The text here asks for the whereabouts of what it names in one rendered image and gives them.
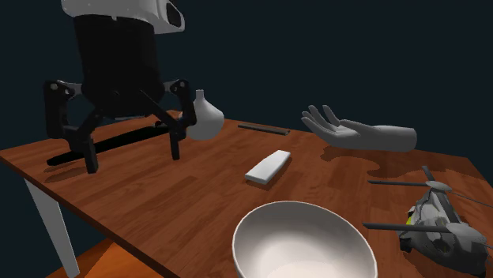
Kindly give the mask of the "grey hand model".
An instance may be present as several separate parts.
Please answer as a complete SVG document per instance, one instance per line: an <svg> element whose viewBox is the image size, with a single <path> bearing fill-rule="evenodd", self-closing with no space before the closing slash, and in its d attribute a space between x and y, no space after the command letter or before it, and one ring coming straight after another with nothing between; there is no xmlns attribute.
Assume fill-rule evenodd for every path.
<svg viewBox="0 0 493 278"><path fill-rule="evenodd" d="M369 126L361 122L339 119L327 106L326 118L314 105L302 112L302 122L314 134L337 148L409 152L416 147L417 132L402 126Z"/></svg>

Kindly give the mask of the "long black stick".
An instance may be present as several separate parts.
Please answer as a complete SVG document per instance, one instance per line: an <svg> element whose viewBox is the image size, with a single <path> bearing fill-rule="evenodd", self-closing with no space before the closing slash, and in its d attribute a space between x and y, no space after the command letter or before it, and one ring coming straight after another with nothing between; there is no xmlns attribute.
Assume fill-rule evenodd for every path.
<svg viewBox="0 0 493 278"><path fill-rule="evenodd" d="M137 130L119 134L118 136L96 142L94 144L95 152L106 152L113 148L119 148L123 145L133 144L138 141L147 140L152 137L157 137L168 132L165 125L161 126L146 126ZM84 155L81 152L66 152L58 156L54 156L47 160L47 165L58 166L63 163L82 159Z"/></svg>

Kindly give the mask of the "white flat block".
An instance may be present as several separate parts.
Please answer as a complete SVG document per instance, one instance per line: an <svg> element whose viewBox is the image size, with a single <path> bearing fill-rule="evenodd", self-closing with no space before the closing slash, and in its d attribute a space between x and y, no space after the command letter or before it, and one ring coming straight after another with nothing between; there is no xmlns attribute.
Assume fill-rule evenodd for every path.
<svg viewBox="0 0 493 278"><path fill-rule="evenodd" d="M245 174L245 179L266 185L284 166L290 156L290 152L276 150L252 167Z"/></svg>

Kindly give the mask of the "thin dark pencil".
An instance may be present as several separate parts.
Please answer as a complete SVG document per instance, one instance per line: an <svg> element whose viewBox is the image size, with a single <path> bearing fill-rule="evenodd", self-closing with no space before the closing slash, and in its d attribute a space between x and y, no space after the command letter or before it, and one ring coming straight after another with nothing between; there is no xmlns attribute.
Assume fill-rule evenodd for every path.
<svg viewBox="0 0 493 278"><path fill-rule="evenodd" d="M256 130L256 131L261 131L265 133L274 133L278 135L283 135L286 136L290 133L290 130L284 130L276 127L270 127L270 126L260 126L260 125L255 125L255 124L250 124L250 123L240 123L238 124L239 128L243 129L248 129L248 130Z"/></svg>

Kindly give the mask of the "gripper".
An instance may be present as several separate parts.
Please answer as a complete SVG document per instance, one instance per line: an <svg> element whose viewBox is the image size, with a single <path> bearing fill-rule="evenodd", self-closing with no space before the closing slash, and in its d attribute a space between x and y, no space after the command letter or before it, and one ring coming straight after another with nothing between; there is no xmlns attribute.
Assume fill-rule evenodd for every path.
<svg viewBox="0 0 493 278"><path fill-rule="evenodd" d="M82 87L65 81L43 84L47 136L66 140L71 151L85 158L87 172L94 174L99 164L91 133L103 114L109 118L152 114L158 118L153 127L168 131L172 159L179 160L179 142L197 118L189 82L160 80L154 27L134 18L95 14L76 16L73 25L84 80ZM67 103L81 90L96 108L75 127L69 124ZM174 119L157 103L165 92L179 98L181 118Z"/></svg>

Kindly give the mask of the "wooden table with white legs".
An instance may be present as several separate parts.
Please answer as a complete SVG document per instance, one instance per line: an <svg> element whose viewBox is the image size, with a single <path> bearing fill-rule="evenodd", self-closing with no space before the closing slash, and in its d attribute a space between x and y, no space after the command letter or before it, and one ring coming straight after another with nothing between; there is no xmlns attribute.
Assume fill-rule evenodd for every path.
<svg viewBox="0 0 493 278"><path fill-rule="evenodd" d="M467 278L403 254L392 231L364 227L406 221L424 193L422 186L370 181L423 182L423 166L453 188L454 208L487 237L493 254L493 188L464 157L334 148L312 133L245 130L235 120L210 141L182 141L179 160L161 135L100 153L92 175L82 160L47 165L67 149L63 140L37 141L0 150L0 161L166 278L233 278L237 223L282 200L319 205L349 221L374 251L378 278ZM266 185L245 179L276 150L291 156Z"/></svg>

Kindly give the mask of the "grey toy helicopter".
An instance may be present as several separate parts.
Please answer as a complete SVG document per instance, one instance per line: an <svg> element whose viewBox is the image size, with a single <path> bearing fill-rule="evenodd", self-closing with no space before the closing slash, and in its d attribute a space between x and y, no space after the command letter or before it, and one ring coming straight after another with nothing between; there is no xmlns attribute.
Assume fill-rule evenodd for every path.
<svg viewBox="0 0 493 278"><path fill-rule="evenodd" d="M485 278L491 248L487 238L457 214L447 196L451 187L435 180L428 167L423 172L426 182L371 180L371 184L423 186L427 192L408 210L405 224L365 223L364 227L395 231L402 251L416 250L441 266Z"/></svg>

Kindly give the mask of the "white bowl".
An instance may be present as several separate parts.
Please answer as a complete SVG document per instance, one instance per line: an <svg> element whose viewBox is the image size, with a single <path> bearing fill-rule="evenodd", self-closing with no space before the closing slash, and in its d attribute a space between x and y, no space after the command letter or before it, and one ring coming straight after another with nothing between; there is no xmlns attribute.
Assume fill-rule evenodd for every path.
<svg viewBox="0 0 493 278"><path fill-rule="evenodd" d="M362 234L336 213L301 201L248 212L231 249L238 278L378 278Z"/></svg>

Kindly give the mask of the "white round vase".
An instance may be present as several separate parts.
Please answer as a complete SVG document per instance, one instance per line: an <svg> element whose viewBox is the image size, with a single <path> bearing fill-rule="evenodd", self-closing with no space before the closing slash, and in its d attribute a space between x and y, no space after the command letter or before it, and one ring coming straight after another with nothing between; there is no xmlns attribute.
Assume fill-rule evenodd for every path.
<svg viewBox="0 0 493 278"><path fill-rule="evenodd" d="M196 141L214 138L223 127L224 114L205 98L203 89L196 90L194 110L197 122L186 129L186 135Z"/></svg>

